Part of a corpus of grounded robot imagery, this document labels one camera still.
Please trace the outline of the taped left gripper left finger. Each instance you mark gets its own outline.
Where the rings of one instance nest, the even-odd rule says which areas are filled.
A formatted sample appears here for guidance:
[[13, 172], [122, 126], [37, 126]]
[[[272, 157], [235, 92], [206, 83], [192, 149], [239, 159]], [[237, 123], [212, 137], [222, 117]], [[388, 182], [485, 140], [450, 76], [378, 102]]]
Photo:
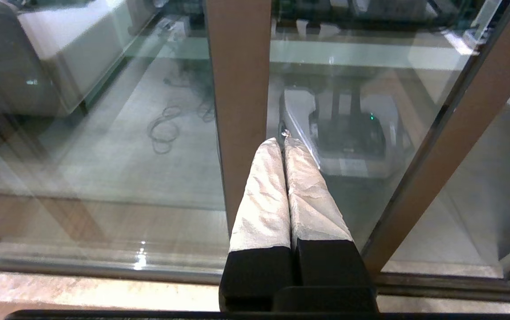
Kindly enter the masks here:
[[281, 146], [265, 140], [253, 157], [219, 284], [223, 312], [263, 312], [295, 282], [291, 217]]

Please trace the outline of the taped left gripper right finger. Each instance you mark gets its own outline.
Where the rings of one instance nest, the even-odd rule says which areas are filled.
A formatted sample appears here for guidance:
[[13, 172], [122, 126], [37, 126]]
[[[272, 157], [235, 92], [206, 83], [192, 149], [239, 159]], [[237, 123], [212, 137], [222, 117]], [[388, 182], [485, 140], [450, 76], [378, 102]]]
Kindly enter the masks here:
[[372, 288], [369, 272], [326, 181], [305, 144], [285, 138], [291, 234], [304, 286]]

